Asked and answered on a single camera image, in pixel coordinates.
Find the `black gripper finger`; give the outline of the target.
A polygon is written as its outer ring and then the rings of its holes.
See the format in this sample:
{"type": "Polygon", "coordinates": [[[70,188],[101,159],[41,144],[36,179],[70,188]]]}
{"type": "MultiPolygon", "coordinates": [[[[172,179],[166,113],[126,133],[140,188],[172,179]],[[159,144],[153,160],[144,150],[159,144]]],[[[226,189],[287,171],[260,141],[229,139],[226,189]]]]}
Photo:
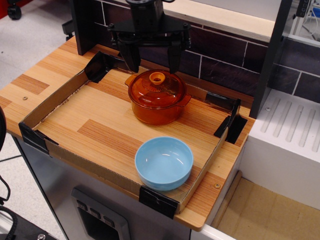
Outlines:
{"type": "Polygon", "coordinates": [[[127,67],[134,73],[139,71],[141,57],[139,48],[134,44],[118,42],[118,49],[127,67]]]}
{"type": "Polygon", "coordinates": [[[167,49],[169,72],[176,73],[180,68],[181,55],[184,50],[184,44],[181,41],[173,41],[167,49]]]}

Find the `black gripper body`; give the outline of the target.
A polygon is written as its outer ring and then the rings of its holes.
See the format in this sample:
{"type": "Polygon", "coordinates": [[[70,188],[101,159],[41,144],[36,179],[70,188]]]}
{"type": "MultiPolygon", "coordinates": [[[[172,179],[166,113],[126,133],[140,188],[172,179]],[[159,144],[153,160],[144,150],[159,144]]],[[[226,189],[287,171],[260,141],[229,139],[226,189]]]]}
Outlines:
{"type": "Polygon", "coordinates": [[[114,43],[139,47],[169,47],[181,41],[189,48],[191,25],[164,13],[162,2],[129,2],[131,19],[110,23],[107,27],[114,43]]]}

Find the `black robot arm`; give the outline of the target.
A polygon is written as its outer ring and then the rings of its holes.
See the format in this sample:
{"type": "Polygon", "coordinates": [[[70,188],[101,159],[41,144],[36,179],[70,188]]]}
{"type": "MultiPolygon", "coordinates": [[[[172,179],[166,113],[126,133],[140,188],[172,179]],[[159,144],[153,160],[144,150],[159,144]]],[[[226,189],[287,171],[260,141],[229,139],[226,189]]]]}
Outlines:
{"type": "Polygon", "coordinates": [[[127,67],[138,72],[141,65],[140,47],[167,47],[171,74],[179,70],[181,54],[190,47],[191,25],[164,13],[163,0],[128,0],[131,19],[111,23],[107,29],[127,67]]]}

